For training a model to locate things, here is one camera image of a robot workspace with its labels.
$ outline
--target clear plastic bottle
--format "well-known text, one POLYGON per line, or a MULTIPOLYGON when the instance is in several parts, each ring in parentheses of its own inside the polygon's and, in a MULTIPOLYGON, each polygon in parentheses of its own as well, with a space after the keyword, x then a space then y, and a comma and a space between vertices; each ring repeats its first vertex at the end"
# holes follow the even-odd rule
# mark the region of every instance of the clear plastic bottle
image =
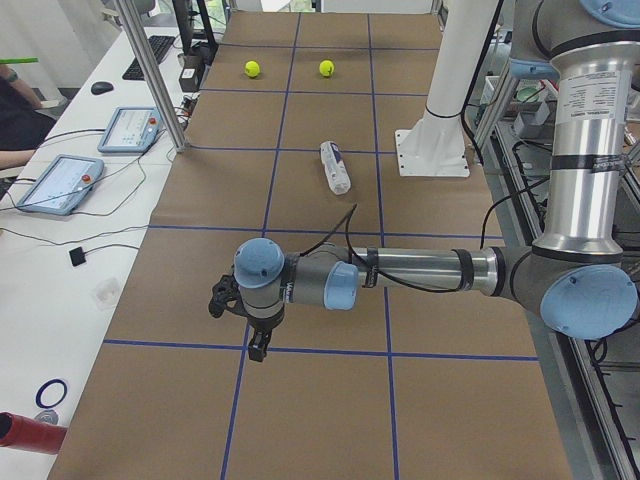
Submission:
POLYGON ((351 179, 342 161, 338 146, 331 141, 320 144, 320 159, 324 165, 324 173, 329 182, 329 188, 336 195, 343 195, 351 188, 351 179))

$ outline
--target yellow tennis ball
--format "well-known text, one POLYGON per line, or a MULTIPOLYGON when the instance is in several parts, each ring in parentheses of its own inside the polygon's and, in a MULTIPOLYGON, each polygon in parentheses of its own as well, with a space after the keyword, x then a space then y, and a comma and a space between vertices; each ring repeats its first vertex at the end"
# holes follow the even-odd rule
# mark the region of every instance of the yellow tennis ball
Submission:
POLYGON ((260 75, 260 64, 255 60, 249 60, 244 65, 244 73, 249 78, 256 78, 258 75, 260 75))
POLYGON ((336 66, 333 64, 331 60, 323 60, 320 62, 320 67, 318 68, 320 71, 320 75, 324 78, 329 78, 333 75, 333 72, 336 71, 336 66))

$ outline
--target white desk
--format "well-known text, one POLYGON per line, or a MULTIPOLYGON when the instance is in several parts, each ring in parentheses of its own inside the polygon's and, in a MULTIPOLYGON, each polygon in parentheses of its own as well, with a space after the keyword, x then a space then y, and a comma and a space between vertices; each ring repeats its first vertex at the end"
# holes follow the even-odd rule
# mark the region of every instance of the white desk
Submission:
MULTIPOLYGON (((148 35, 176 33, 171 28, 147 29, 148 35)), ((180 105, 183 97, 178 84, 181 70, 177 60, 179 53, 180 50, 171 49, 160 65, 175 106, 180 105)), ((122 80, 122 74, 132 59, 129 42, 122 34, 68 106, 51 135, 105 128, 118 106, 153 105, 145 82, 122 80), (103 95, 92 95, 91 85, 99 80, 113 83, 115 89, 103 95)), ((101 155, 96 149, 99 139, 100 134, 94 134, 52 140, 38 150, 21 177, 37 178, 59 153, 102 158, 105 175, 135 159, 135 156, 101 155)), ((126 204, 110 216, 56 218, 9 210, 0 212, 0 225, 56 242, 147 225, 174 155, 171 140, 164 134, 141 160, 146 181, 126 204)), ((128 167, 96 185, 79 210, 111 211, 142 177, 137 165, 128 167)), ((27 188, 28 185, 15 185, 10 192, 17 201, 27 188)), ((5 196, 0 208, 9 206, 10 201, 5 196)), ((0 235, 0 411, 34 417, 41 411, 35 404, 38 388, 52 378, 62 378, 68 382, 69 392, 55 410, 60 416, 59 424, 69 425, 114 312, 114 307, 99 308, 92 292, 109 279, 115 279, 122 289, 137 251, 121 247, 99 250, 90 254, 87 263, 78 267, 71 266, 68 251, 78 245, 85 250, 113 243, 139 246, 144 232, 131 231, 60 247, 6 232, 0 235)), ((0 478, 44 479, 54 460, 52 455, 0 448, 0 478)))

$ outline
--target label on robot arm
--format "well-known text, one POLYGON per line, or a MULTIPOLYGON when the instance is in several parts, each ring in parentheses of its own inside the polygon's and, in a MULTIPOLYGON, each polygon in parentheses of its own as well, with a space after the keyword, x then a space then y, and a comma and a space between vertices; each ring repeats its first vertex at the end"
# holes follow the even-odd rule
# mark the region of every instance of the label on robot arm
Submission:
POLYGON ((625 123, 630 72, 596 72, 560 81, 556 124, 616 119, 625 123))

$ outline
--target grid line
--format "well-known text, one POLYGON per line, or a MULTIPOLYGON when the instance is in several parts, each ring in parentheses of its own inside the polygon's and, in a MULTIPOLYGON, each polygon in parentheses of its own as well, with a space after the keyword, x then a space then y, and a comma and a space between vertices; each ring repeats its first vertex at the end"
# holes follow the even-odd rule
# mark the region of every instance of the grid line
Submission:
MULTIPOLYGON (((282 132, 284 130, 284 122, 285 116, 287 113, 287 100, 289 99, 289 88, 291 87, 291 76, 293 74, 293 62, 296 56, 296 44, 298 43, 298 34, 300 33, 300 20, 302 19, 301 14, 298 13, 298 22, 296 25, 296 35, 293 41, 293 49, 291 50, 291 63, 289 65, 289 78, 287 79, 287 91, 284 95, 284 102, 282 106, 282 117, 280 119, 280 131, 278 132, 278 141, 276 143, 276 151, 273 159, 273 170, 271 172, 271 183, 269 184, 269 194, 267 195, 267 205, 265 207, 264 212, 264 222, 262 224, 262 233, 261 236, 264 237, 267 231, 267 222, 269 221, 269 210, 271 208, 271 197, 273 195, 273 186, 276 179, 276 172, 278 171, 278 157, 280 155, 280 145, 282 142, 282 132)), ((238 377, 236 379, 236 389, 233 395, 233 405, 231 407, 231 415, 229 418, 229 430, 227 432, 227 442, 225 446, 224 452, 224 460, 222 464, 222 469, 220 472, 220 480, 225 480, 227 475, 227 468, 229 464, 229 454, 231 450, 231 444, 233 442, 233 430, 235 427, 235 419, 236 413, 238 410, 238 400, 240 397, 240 387, 242 385, 242 375, 244 373, 244 365, 245 359, 247 356, 248 350, 248 339, 249 339, 249 324, 247 323, 244 331, 244 340, 242 343, 242 352, 240 353, 240 365, 238 367, 238 377)))
MULTIPOLYGON (((301 153, 317 153, 317 148, 285 148, 285 147, 206 147, 204 145, 190 145, 191 148, 196 150, 219 150, 219 151, 231 151, 231 152, 301 152, 301 153)), ((342 153, 350 154, 362 154, 362 155, 394 155, 396 152, 392 151, 380 151, 374 150, 340 150, 342 153)))
MULTIPOLYGON (((255 232, 255 233, 288 233, 288 234, 303 234, 303 235, 326 235, 329 230, 303 230, 303 229, 286 229, 286 228, 249 228, 249 227, 223 227, 223 226, 205 226, 205 225, 159 225, 151 224, 148 226, 150 229, 155 230, 210 230, 214 232, 255 232)), ((337 235, 343 235, 344 230, 337 230, 337 235)), ((380 232, 349 232, 349 235, 355 236, 379 236, 380 232)), ((461 240, 480 240, 481 235, 472 235, 464 233, 408 233, 408 232, 385 232, 386 237, 401 237, 401 238, 455 238, 461 240)), ((484 238, 488 240, 502 240, 500 235, 485 235, 484 238)))
MULTIPOLYGON (((241 351, 242 345, 217 345, 199 343, 154 342, 143 340, 105 339, 102 343, 128 347, 159 347, 159 348, 188 348, 202 350, 231 350, 241 351)), ((308 355, 338 355, 354 357, 393 357, 393 358, 425 358, 434 360, 468 360, 493 362, 538 362, 538 357, 530 355, 481 355, 458 353, 425 353, 425 352, 386 352, 376 350, 343 350, 330 348, 302 348, 302 347, 269 347, 270 352, 299 353, 308 355)))
MULTIPOLYGON (((384 208, 382 198, 382 169, 380 165, 380 154, 378 144, 378 115, 376 111, 376 88, 375 88, 375 71, 373 62, 373 42, 371 39, 371 15, 367 14, 367 35, 369 38, 369 68, 371 74, 371 108, 373 118, 373 141, 376 150, 376 183, 378 187, 378 215, 380 218, 380 245, 382 248, 385 246, 384 242, 384 208)), ((398 453, 398 427, 396 420, 396 392, 395 382, 393 374, 393 357, 392 343, 391 343, 391 316, 389 312, 389 295, 387 287, 384 287, 384 318, 385 318, 385 330, 387 337, 387 372, 389 376, 389 412, 391 422, 391 451, 393 458, 393 477, 395 480, 400 480, 400 456, 398 453)))
MULTIPOLYGON (((287 90, 254 90, 250 88, 201 88, 200 92, 223 92, 223 93, 287 93, 287 90)), ((371 95, 371 92, 331 92, 323 90, 290 90, 288 93, 303 95, 371 95)), ((396 93, 396 92, 378 92, 376 95, 386 97, 427 97, 426 93, 396 93)))
POLYGON ((327 46, 327 45, 295 45, 291 47, 289 45, 255 45, 255 44, 241 44, 241 43, 220 43, 220 47, 240 47, 240 48, 278 48, 278 49, 291 49, 297 48, 300 50, 399 50, 399 51, 417 51, 417 52, 437 52, 440 48, 419 48, 419 47, 340 47, 340 46, 327 46))

